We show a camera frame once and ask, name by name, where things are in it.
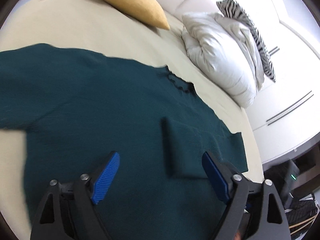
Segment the dark green knit sweater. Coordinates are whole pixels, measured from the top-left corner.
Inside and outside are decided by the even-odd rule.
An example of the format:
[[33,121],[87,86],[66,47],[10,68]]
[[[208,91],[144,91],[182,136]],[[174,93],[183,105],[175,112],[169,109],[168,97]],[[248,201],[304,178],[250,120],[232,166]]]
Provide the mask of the dark green knit sweater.
[[93,172],[111,151],[120,167],[97,211],[112,239],[210,239],[225,209],[204,152],[247,171],[231,133],[167,67],[37,44],[1,52],[1,128],[27,134],[29,217],[51,179]]

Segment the black device with green light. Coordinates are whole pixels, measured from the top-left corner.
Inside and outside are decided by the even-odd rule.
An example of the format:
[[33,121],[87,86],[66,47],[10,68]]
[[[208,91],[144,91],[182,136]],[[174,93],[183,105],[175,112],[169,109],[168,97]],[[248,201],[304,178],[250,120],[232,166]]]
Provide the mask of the black device with green light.
[[280,188],[279,196],[285,209],[287,209],[293,200],[291,191],[294,183],[299,176],[299,168],[296,166],[293,160],[288,160],[284,163],[284,173],[282,176],[283,182]]

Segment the white wardrobe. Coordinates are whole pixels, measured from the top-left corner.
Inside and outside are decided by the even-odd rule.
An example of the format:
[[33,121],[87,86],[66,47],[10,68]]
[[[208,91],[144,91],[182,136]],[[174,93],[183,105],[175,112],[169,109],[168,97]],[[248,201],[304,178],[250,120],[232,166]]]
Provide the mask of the white wardrobe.
[[319,140],[319,26],[302,0],[252,0],[248,13],[276,79],[247,109],[261,161],[293,158]]

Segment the white folded duvet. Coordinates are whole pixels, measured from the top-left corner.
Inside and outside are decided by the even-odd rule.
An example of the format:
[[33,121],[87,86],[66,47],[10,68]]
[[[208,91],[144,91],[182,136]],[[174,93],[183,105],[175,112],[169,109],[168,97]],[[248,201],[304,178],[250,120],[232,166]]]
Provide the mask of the white folded duvet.
[[260,54],[243,23],[213,12],[182,15],[187,55],[239,106],[248,108],[264,83]]

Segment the beige bed sheet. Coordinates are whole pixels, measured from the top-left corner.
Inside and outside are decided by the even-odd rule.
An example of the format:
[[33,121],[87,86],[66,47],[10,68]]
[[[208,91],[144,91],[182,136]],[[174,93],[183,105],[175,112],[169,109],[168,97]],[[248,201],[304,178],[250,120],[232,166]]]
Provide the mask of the beige bed sheet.
[[[262,181],[259,151],[244,109],[190,61],[181,37],[182,23],[174,16],[168,20],[170,30],[162,30],[140,23],[103,0],[32,0],[1,30],[1,52],[47,44],[167,67],[194,85],[196,94],[231,133],[241,134],[245,174]],[[1,128],[1,213],[19,239],[30,237],[34,220],[29,217],[23,186],[26,159],[26,132]]]

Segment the zebra print pillow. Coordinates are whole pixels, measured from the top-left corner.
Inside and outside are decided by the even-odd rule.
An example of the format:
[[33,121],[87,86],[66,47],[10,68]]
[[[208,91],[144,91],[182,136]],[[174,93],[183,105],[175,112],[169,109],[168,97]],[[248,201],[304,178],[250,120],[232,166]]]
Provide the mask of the zebra print pillow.
[[222,0],[216,2],[218,9],[227,18],[232,18],[244,24],[249,28],[253,39],[256,43],[261,62],[263,65],[264,74],[274,83],[276,82],[276,75],[274,73],[273,63],[270,58],[270,54],[267,50],[265,42],[259,33],[259,30],[254,25],[253,21],[246,14],[245,10],[235,0]]

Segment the yellow throw pillow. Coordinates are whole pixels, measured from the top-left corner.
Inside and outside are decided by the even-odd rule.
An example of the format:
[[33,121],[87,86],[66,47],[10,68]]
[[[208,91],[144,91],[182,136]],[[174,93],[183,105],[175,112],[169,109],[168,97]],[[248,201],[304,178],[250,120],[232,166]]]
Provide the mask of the yellow throw pillow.
[[167,17],[156,0],[104,0],[120,12],[152,27],[170,29]]

